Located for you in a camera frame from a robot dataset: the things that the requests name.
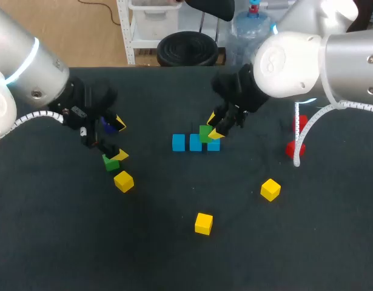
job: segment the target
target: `yellow cube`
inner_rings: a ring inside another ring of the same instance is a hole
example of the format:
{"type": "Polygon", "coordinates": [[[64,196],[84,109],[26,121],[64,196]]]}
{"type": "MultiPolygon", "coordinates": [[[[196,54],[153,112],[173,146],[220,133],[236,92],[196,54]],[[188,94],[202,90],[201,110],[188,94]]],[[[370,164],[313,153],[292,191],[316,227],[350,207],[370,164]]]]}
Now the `yellow cube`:
{"type": "Polygon", "coordinates": [[[196,224],[194,225],[194,231],[202,233],[203,235],[209,235],[212,229],[213,216],[208,214],[199,213],[197,215],[196,224]]]}
{"type": "Polygon", "coordinates": [[[123,171],[119,175],[115,176],[113,180],[116,187],[119,188],[123,193],[126,193],[133,187],[133,179],[126,171],[123,171]]]}
{"type": "Polygon", "coordinates": [[[281,192],[281,185],[275,182],[273,179],[268,179],[262,186],[260,194],[265,197],[268,201],[274,200],[281,192]]]}

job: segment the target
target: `water bottle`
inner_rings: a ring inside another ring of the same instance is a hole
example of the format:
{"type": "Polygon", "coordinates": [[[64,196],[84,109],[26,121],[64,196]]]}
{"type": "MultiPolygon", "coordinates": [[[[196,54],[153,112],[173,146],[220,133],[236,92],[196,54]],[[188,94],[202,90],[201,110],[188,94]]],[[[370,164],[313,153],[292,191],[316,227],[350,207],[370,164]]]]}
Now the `water bottle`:
{"type": "Polygon", "coordinates": [[[260,0],[250,0],[248,11],[234,17],[227,34],[226,64],[243,65],[251,62],[254,51],[266,39],[272,20],[259,12],[260,0]]]}

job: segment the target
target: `blue cube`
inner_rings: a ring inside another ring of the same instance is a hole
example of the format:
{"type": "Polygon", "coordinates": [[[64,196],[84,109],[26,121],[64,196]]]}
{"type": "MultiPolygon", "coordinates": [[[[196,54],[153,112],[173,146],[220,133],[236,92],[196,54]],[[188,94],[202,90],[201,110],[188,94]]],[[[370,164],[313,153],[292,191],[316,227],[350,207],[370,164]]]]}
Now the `blue cube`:
{"type": "Polygon", "coordinates": [[[173,135],[173,152],[185,151],[185,135],[173,135]]]}
{"type": "Polygon", "coordinates": [[[208,151],[209,152],[219,152],[220,151],[220,138],[213,139],[210,143],[208,143],[208,151]]]}
{"type": "Polygon", "coordinates": [[[203,144],[200,141],[199,134],[193,133],[190,135],[189,148],[191,152],[202,152],[203,151],[203,144]]]}

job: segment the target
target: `wooden floor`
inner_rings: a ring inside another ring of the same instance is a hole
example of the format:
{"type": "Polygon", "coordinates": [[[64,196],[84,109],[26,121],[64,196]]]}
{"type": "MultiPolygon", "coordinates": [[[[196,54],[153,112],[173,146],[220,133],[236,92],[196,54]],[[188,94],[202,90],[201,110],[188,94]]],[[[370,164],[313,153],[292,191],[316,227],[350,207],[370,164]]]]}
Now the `wooden floor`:
{"type": "MultiPolygon", "coordinates": [[[[84,0],[109,5],[119,23],[116,0],[84,0]]],[[[0,7],[37,36],[69,67],[127,65],[120,26],[107,7],[77,0],[0,0],[0,7]]]]}

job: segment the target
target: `red object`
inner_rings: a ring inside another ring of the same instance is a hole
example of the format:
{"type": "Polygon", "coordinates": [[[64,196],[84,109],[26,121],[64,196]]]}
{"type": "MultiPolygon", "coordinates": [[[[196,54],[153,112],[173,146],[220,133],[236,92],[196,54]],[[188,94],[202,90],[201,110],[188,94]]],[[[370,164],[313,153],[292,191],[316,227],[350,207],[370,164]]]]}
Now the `red object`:
{"type": "MultiPolygon", "coordinates": [[[[306,115],[300,115],[300,133],[303,130],[303,128],[305,127],[305,125],[307,124],[307,122],[308,122],[307,116],[306,115]]],[[[293,131],[295,132],[295,116],[294,116],[294,119],[293,119],[293,131]]]]}
{"type": "MultiPolygon", "coordinates": [[[[304,144],[301,145],[300,156],[305,153],[306,146],[304,144]]],[[[294,159],[294,150],[295,150],[295,141],[291,141],[286,146],[286,154],[291,159],[294,159]]]]}
{"type": "Polygon", "coordinates": [[[251,5],[249,8],[249,13],[258,13],[259,12],[259,5],[251,5]]]}

